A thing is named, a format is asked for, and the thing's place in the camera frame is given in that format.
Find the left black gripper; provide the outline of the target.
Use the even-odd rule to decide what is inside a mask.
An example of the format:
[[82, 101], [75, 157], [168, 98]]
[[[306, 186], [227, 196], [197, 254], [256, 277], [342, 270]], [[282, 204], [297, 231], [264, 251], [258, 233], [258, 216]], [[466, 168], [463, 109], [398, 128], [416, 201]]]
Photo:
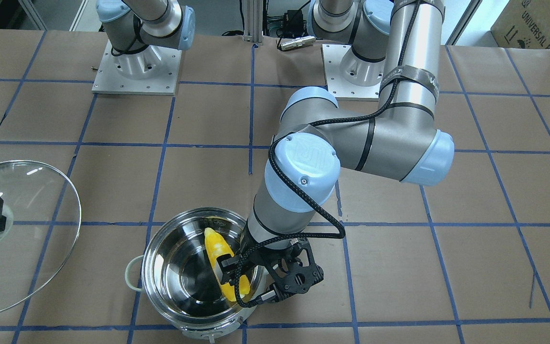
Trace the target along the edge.
[[299, 233], [278, 234], [255, 239], [249, 228], [242, 232], [242, 243], [236, 256], [223, 254], [216, 258], [216, 279], [221, 288], [232, 284], [251, 289], [247, 272], [262, 266], [273, 278], [274, 287], [299, 287]]

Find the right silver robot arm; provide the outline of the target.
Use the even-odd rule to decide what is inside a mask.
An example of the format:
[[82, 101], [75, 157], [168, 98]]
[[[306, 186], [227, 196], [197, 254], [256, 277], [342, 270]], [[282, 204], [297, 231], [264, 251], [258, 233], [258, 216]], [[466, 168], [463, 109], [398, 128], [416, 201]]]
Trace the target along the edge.
[[190, 49], [196, 15], [176, 0], [99, 0], [110, 50], [92, 88], [100, 94], [172, 95], [178, 60]]

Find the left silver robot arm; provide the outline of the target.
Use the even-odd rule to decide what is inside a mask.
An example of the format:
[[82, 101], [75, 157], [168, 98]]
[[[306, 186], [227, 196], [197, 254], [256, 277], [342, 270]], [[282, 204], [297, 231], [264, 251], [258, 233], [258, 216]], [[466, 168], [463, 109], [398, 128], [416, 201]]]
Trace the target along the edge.
[[242, 248], [214, 259], [225, 287], [255, 266], [264, 266], [278, 291], [306, 292], [323, 279], [308, 250], [304, 228], [341, 168], [432, 186], [449, 172], [452, 137], [434, 128], [439, 97], [437, 70], [445, 7], [440, 0], [313, 0], [308, 30], [348, 43], [347, 80], [362, 84], [360, 70], [382, 73], [379, 107], [360, 115], [339, 107], [334, 93], [304, 87], [289, 99], [269, 148], [264, 182], [243, 229]]

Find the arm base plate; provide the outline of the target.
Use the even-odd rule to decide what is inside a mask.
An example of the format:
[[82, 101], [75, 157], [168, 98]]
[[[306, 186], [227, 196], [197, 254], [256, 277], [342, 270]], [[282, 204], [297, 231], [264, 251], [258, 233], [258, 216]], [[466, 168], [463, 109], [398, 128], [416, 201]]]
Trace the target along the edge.
[[183, 52], [149, 46], [143, 52], [114, 56], [107, 42], [92, 92], [116, 95], [174, 96]]
[[336, 100], [378, 101], [385, 61], [366, 62], [352, 45], [322, 45], [327, 90]]

